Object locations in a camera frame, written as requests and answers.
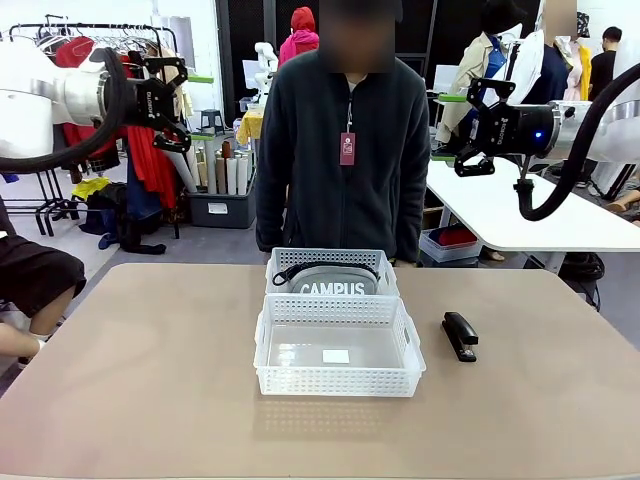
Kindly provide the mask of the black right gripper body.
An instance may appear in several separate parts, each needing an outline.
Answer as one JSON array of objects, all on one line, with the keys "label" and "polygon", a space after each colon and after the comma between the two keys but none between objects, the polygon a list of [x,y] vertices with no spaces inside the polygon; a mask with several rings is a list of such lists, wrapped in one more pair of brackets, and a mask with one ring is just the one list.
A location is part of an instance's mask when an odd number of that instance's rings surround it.
[{"label": "black right gripper body", "polygon": [[546,151],[554,133],[550,105],[509,105],[498,102],[478,117],[481,151]]}]

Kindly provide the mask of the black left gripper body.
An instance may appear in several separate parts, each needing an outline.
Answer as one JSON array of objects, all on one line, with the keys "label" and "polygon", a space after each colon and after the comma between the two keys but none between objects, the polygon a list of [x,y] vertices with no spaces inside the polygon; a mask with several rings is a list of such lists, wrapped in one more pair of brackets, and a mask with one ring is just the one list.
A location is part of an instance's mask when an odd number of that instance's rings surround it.
[{"label": "black left gripper body", "polygon": [[125,84],[125,126],[165,129],[176,121],[174,89],[158,78],[128,78]]}]

